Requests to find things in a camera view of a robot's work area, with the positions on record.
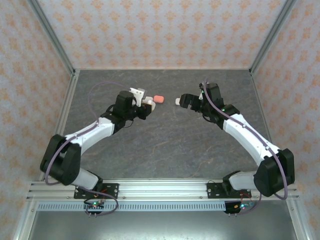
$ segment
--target gray floor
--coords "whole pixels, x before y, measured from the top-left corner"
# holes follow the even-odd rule
[[[263,136],[267,131],[247,70],[81,70],[64,134],[94,121],[87,107],[88,92],[101,81],[114,81],[162,95],[164,103],[146,119],[136,119],[88,149],[81,167],[107,178],[221,178],[233,171],[253,171],[255,162],[230,135],[201,114],[175,105],[181,94],[200,93],[208,77],[218,83],[226,104],[233,104]],[[92,96],[100,115],[114,104],[120,87],[100,86]]]
[[[296,240],[285,201],[263,201],[247,215],[222,211],[38,212],[30,240]]]

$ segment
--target metal bracket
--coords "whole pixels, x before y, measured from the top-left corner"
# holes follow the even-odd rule
[[[248,199],[252,197],[251,191],[249,190],[232,190],[232,191],[225,191],[223,188],[223,183],[222,182],[208,182],[206,184],[206,192],[208,199]]]
[[[118,183],[103,183],[102,184],[102,193],[111,195],[118,198],[118,192],[119,192],[119,184]],[[74,199],[104,199],[106,198],[103,195],[95,195],[94,193],[87,192],[85,190],[82,190],[80,188],[76,188],[74,190]]]

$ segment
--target gray stone surface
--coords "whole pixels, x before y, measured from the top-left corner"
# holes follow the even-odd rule
[[[198,95],[199,83],[208,77],[219,85],[226,104],[233,104],[263,136],[267,131],[247,70],[81,70],[64,134],[82,129],[95,119],[88,106],[88,92],[102,81],[114,81],[162,95],[146,119],[101,140],[81,158],[81,167],[107,178],[221,178],[233,171],[253,171],[257,166],[229,134],[201,114],[175,105],[181,94]],[[121,90],[98,87],[92,95],[100,115],[114,104]]]

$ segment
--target enclosure wall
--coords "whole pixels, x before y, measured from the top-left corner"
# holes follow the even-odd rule
[[[76,69],[248,69],[284,3],[40,1]]]
[[[12,239],[70,75],[26,0],[0,1],[0,239]]]
[[[254,75],[273,141],[294,153],[298,189],[316,236],[320,236],[319,17],[318,0],[298,1]]]

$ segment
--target pink sponge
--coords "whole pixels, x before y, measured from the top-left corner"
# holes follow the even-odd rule
[[[158,104],[162,104],[164,102],[165,98],[163,96],[158,96],[158,95],[155,95],[153,97],[153,101],[155,103],[158,103]]]

